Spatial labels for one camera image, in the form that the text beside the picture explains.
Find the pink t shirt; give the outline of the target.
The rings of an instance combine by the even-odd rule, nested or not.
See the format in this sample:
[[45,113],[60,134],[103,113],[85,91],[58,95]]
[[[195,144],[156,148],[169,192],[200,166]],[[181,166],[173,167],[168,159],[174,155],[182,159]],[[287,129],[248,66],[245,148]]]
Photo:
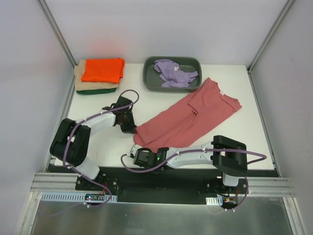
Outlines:
[[138,126],[133,140],[152,151],[189,147],[241,107],[237,99],[223,94],[218,83],[208,78],[196,91]]

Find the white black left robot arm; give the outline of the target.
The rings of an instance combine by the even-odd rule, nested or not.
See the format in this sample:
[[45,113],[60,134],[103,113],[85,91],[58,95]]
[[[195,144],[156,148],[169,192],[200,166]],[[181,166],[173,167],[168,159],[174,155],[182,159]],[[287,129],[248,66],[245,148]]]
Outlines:
[[98,132],[119,125],[123,133],[136,133],[130,99],[120,96],[111,106],[81,121],[65,118],[61,121],[50,146],[50,154],[64,167],[87,177],[86,184],[92,190],[103,186],[104,172],[87,156],[89,140]]

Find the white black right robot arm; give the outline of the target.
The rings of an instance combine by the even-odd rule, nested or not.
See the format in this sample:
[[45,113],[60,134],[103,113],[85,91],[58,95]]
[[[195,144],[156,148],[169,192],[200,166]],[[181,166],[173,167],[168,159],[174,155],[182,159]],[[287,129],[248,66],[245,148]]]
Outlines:
[[222,172],[221,190],[233,192],[239,179],[247,174],[246,145],[225,136],[214,136],[212,142],[186,147],[162,147],[155,152],[134,145],[130,150],[133,164],[145,169],[178,169],[188,165],[212,165]]

